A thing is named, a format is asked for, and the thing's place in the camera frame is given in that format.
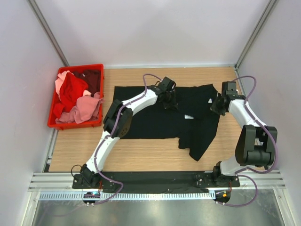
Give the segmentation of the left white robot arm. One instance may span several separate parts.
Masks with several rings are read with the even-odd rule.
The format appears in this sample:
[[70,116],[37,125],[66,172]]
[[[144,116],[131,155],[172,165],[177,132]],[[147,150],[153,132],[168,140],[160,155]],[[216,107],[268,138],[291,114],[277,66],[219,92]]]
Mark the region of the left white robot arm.
[[101,174],[109,153],[115,144],[130,129],[133,116],[141,110],[161,102],[165,109],[177,109],[175,99],[176,83],[168,78],[158,79],[147,86],[143,75],[144,91],[133,98],[120,101],[115,99],[104,120],[102,136],[90,159],[81,166],[79,174],[72,174],[74,189],[97,188],[106,177]]

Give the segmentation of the black t shirt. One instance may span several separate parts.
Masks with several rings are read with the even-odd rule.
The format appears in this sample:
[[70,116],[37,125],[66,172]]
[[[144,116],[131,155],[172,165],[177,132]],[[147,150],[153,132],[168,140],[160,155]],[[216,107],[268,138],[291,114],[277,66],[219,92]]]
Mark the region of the black t shirt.
[[151,105],[132,119],[125,139],[179,139],[180,149],[189,149],[192,159],[199,161],[213,142],[219,115],[210,107],[218,91],[212,84],[198,87],[176,87],[178,108],[165,109],[162,103]]

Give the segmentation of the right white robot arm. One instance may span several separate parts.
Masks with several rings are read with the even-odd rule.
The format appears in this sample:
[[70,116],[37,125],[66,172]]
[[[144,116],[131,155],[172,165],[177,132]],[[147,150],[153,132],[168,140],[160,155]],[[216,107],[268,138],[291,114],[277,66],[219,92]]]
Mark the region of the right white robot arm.
[[222,83],[222,91],[214,100],[211,111],[224,116],[226,113],[238,122],[241,133],[235,148],[235,155],[218,162],[212,172],[216,186],[227,186],[237,180],[237,174],[245,170],[255,173],[257,167],[264,167],[269,173],[277,163],[277,129],[267,126],[252,111],[244,95],[240,95],[235,81]]

